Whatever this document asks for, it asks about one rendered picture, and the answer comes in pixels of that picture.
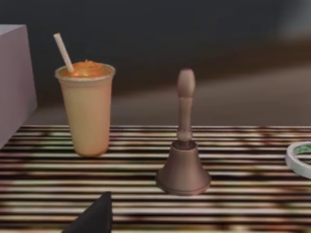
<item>striped table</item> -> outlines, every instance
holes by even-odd
[[[114,126],[107,154],[81,158],[67,126],[22,127],[0,150],[0,233],[58,233],[105,191],[114,233],[310,231],[311,181],[287,169],[284,153],[311,127],[193,127],[213,178],[195,197],[155,186],[175,132]]]

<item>blurred background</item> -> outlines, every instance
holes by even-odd
[[[176,125],[178,72],[196,75],[194,125],[311,125],[310,0],[0,0],[26,24],[38,109],[67,124],[53,34],[73,62],[116,67],[111,123]]]

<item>roll of tape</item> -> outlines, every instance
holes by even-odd
[[[311,179],[311,166],[297,158],[297,155],[302,153],[311,153],[311,142],[297,142],[291,144],[286,151],[286,165],[296,174]]]

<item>dark wall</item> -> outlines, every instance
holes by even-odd
[[[62,34],[73,62],[87,58],[114,65],[118,93],[163,80],[175,82],[182,66],[270,40],[284,2],[0,0],[0,23],[28,26],[38,101],[44,106],[61,101],[54,78],[55,68],[63,65],[53,39],[56,32]]]

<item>striped tablecloth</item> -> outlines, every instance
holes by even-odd
[[[0,233],[58,233],[105,191],[114,233],[310,231],[311,181],[284,154],[311,127],[193,127],[213,179],[195,197],[155,186],[175,132],[114,126],[107,154],[81,158],[67,126],[22,127],[0,150]]]

